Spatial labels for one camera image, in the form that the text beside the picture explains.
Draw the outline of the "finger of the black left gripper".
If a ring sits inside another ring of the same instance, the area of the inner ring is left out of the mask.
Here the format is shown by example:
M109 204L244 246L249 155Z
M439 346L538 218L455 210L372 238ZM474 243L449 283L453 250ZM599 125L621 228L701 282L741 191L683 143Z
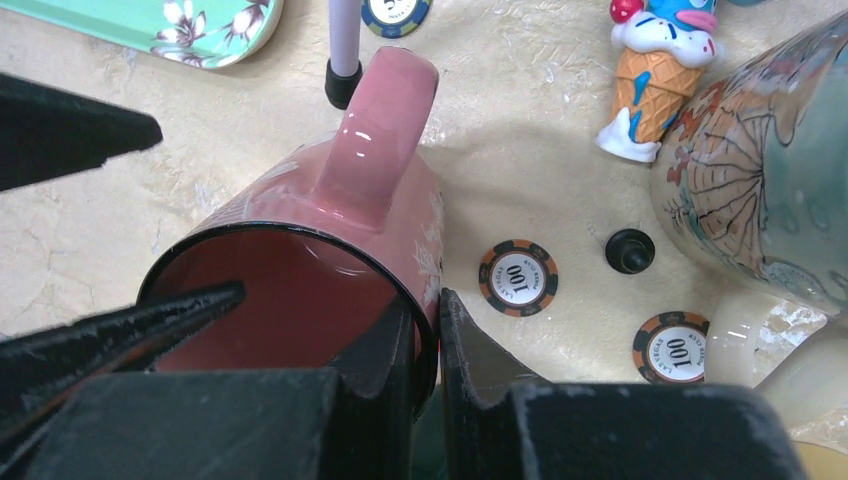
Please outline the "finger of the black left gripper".
M102 166L163 140L150 115L1 76L1 189Z
M225 282L3 341L1 446L22 447L84 381L148 368L245 297Z

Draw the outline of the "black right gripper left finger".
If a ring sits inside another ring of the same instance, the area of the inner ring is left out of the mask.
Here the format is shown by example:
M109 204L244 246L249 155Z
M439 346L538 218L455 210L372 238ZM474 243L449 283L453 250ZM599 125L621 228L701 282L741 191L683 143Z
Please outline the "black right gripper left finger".
M30 479L405 479L414 324L391 303L318 369L110 375L65 406Z

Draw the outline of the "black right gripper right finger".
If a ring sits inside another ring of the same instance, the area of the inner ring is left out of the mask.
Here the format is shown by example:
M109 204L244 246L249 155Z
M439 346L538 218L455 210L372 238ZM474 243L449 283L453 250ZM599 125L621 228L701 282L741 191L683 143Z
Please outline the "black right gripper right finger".
M453 479L803 479L768 404L743 387L552 383L440 298Z

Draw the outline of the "pink ghost mug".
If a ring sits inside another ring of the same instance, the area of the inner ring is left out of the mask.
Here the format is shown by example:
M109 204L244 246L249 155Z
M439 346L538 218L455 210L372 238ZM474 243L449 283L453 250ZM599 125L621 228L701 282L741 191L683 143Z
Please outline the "pink ghost mug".
M383 47L339 129L305 144L153 265L143 300L229 280L244 302L155 363L158 372L327 364L392 303L415 324L413 404L437 369L444 205L418 153L436 67Z

